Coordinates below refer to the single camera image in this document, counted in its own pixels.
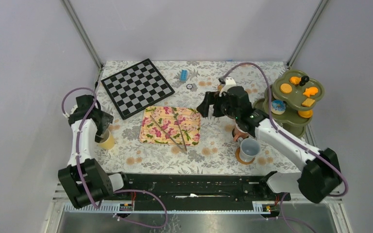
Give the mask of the square orange cracker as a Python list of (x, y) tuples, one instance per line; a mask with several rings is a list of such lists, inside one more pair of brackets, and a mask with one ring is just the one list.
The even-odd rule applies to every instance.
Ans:
[(303, 107), (312, 107), (315, 103), (315, 100), (314, 99), (311, 99), (311, 98), (307, 98), (306, 100), (304, 100), (302, 102), (302, 106)]

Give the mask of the plain orange coaster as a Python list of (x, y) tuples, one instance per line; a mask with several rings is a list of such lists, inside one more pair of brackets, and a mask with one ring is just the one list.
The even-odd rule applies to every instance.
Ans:
[(249, 165), (249, 164), (253, 163), (254, 160), (255, 160), (255, 157), (252, 157), (251, 160), (249, 160), (249, 161), (242, 160), (241, 157), (240, 157), (240, 148), (237, 148), (237, 150), (235, 152), (235, 157), (236, 157), (236, 160), (243, 165)]

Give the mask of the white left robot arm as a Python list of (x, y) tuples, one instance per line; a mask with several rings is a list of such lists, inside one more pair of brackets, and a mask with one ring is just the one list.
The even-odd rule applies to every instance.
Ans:
[(92, 95), (76, 98), (77, 108), (70, 114), (72, 129), (71, 156), (65, 168), (58, 171), (58, 179), (76, 209), (100, 202), (113, 194), (124, 200), (131, 187), (121, 174), (108, 175), (94, 158), (95, 146), (101, 142), (113, 116), (102, 111)]

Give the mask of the cream yellow cup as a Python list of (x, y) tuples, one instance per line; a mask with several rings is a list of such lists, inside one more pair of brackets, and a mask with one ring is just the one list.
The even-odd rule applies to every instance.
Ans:
[(101, 140), (98, 145), (105, 150), (111, 150), (114, 147), (115, 139), (110, 130), (107, 130), (101, 135)]

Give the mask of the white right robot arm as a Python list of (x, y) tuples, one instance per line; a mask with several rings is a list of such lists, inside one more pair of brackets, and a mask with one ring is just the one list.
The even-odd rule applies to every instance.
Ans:
[(300, 170), (270, 175), (259, 187), (263, 199), (271, 200), (278, 193), (298, 193), (312, 203), (320, 203), (341, 184), (339, 161), (333, 150), (321, 150), (288, 133), (267, 113), (252, 107), (243, 87), (206, 92), (196, 110), (202, 117), (208, 117), (210, 106), (213, 106), (212, 116), (235, 120), (240, 131), (268, 143)]

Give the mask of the blue donut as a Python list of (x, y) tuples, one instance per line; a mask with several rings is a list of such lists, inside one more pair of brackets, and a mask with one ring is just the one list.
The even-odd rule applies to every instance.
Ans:
[(282, 100), (271, 102), (271, 112), (276, 115), (282, 115), (286, 111), (286, 104)]

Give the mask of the orange fish cookie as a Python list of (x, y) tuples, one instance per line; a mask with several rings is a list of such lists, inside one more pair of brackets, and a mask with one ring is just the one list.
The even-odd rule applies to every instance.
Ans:
[(307, 98), (310, 98), (311, 96), (318, 94), (318, 92), (319, 92), (319, 89), (315, 86), (312, 86), (312, 87), (306, 88), (303, 95), (306, 96)]

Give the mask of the round brown cookie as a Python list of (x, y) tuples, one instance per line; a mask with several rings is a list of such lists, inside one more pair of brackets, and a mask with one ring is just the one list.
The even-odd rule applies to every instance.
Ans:
[(289, 94), (292, 92), (292, 86), (288, 83), (283, 83), (280, 85), (280, 91), (284, 94)]

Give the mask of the white mug with red handle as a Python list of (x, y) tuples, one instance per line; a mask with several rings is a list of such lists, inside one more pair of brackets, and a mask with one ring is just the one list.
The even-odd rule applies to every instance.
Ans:
[(233, 140), (235, 142), (237, 142), (240, 138), (246, 139), (249, 136), (250, 135), (248, 133), (241, 131), (237, 126), (234, 127), (234, 130), (233, 130)]

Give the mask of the white mug front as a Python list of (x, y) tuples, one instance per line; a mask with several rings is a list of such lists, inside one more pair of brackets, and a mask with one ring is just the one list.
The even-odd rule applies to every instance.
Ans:
[(251, 160), (252, 157), (256, 157), (260, 151), (260, 144), (254, 138), (240, 138), (238, 140), (240, 148), (240, 157), (244, 161)]

